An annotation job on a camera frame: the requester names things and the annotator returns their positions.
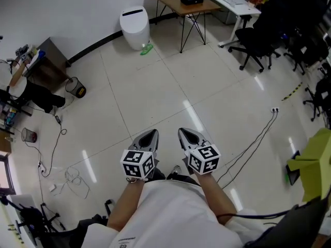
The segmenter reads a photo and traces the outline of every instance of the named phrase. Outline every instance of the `black trash can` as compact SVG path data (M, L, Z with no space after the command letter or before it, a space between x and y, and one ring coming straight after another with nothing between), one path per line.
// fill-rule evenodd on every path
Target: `black trash can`
M82 98L86 94L85 86L83 86L83 84L78 80L77 77L72 77L66 83L66 91L77 98Z
M37 141L37 133L24 128L22 130L21 138L24 142L35 143Z

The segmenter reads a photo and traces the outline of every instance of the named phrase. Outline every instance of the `white t-shirt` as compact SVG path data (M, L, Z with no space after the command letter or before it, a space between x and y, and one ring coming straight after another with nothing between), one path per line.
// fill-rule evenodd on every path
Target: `white t-shirt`
M239 214L255 214L242 210ZM146 183L138 208L117 232L88 227L82 248L237 248L256 240L266 227L260 220L233 217L218 223L201 187L174 180Z
M10 65L7 63L0 62L0 89L6 91L7 86L12 79L12 76L16 73L17 69L12 68L12 74L10 74ZM21 76L15 86L9 88L9 93L13 99L17 99L23 94L26 88L27 80L26 77Z

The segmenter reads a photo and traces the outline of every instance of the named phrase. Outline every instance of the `black pants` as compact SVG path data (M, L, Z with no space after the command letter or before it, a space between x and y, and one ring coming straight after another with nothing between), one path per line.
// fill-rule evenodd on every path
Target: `black pants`
M47 88L27 81L23 94L17 98L16 102L19 106L23 106L30 100L46 113L50 113L53 106L62 107L66 103L65 98L53 95Z
M166 176L158 168L155 168L153 177L152 177L152 179L149 179L148 182L155 181L155 180L177 180L177 181L186 182L186 183L195 184L195 185L200 186L193 178L191 178L189 176L182 176L182 175L178 175L178 174L169 174L168 177L166 178Z

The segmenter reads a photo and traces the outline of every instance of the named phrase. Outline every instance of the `yellow object on desk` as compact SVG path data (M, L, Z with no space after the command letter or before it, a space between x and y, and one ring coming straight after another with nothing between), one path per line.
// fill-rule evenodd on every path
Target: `yellow object on desk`
M302 155L289 160L288 165L291 171L300 169L304 202L325 198L331 185L331 130L320 129L309 139Z

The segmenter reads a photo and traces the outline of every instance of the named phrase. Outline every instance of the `toilet lid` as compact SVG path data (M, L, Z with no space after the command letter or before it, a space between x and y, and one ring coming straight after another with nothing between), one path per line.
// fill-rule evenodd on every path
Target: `toilet lid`
M134 6L122 11L119 23L125 32L138 33L146 27L148 15L144 7Z

